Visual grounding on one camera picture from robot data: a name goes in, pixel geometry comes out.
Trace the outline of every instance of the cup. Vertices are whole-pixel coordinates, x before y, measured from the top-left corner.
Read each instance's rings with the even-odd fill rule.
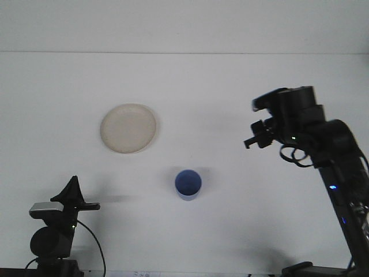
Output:
[[[201,188],[201,177],[194,170],[183,170],[175,178],[175,188],[180,198],[190,201],[196,198]]]

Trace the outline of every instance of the camera mount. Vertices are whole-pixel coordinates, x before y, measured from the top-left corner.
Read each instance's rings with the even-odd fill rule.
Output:
[[[284,268],[283,277],[368,277],[369,177],[362,160],[369,166],[349,127],[337,119],[325,120],[313,87],[279,88],[253,101],[254,111],[265,108],[272,117],[251,125],[254,137],[244,141],[246,148],[254,143],[264,148],[276,140],[282,144],[284,160],[319,170],[355,263],[339,269],[303,262]],[[284,148],[293,148],[290,158]],[[297,159],[296,150],[305,156]],[[301,164],[308,156],[312,164]]]
[[[37,276],[84,276],[77,261],[64,258],[70,256],[78,212],[98,209],[99,203],[84,201],[77,176],[73,176],[50,202],[33,205],[29,210],[30,216],[43,219],[47,225],[35,232],[30,243],[32,253],[38,257]]]

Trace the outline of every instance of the white wall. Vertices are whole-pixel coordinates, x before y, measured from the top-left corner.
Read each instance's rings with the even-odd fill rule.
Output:
[[[1,50],[368,53],[369,1],[1,1]]]

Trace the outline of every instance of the beige plate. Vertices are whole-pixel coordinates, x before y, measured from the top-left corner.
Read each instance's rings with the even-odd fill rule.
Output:
[[[107,147],[119,153],[143,149],[153,139],[156,121],[151,111],[140,104],[113,108],[103,119],[100,134]]]

